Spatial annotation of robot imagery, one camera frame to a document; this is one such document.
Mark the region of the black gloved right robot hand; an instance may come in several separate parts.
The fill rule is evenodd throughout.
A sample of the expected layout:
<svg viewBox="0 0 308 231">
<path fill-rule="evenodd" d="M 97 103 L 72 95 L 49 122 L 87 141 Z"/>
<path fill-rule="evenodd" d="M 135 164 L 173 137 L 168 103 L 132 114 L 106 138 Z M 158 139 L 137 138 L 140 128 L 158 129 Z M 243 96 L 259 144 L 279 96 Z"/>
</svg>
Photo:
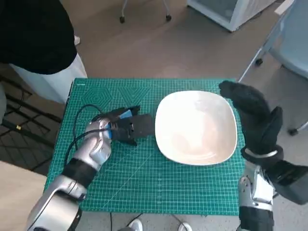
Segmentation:
<svg viewBox="0 0 308 231">
<path fill-rule="evenodd" d="M 246 148 L 257 155 L 274 151 L 282 127 L 282 108 L 271 110 L 264 95 L 248 85 L 223 81 L 219 89 L 238 111 Z"/>
</svg>

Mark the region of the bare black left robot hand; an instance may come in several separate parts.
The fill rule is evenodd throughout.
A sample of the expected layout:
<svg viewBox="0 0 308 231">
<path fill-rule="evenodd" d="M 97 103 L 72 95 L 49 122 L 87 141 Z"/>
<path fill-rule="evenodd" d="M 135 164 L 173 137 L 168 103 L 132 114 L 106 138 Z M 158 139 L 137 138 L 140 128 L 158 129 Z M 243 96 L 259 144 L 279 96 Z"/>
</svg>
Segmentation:
<svg viewBox="0 0 308 231">
<path fill-rule="evenodd" d="M 135 105 L 132 107 L 121 107 L 114 109 L 108 113 L 103 115 L 103 118 L 107 118 L 110 122 L 116 122 L 123 118 L 128 118 L 132 116 L 136 116 L 140 111 L 141 106 Z"/>
</svg>

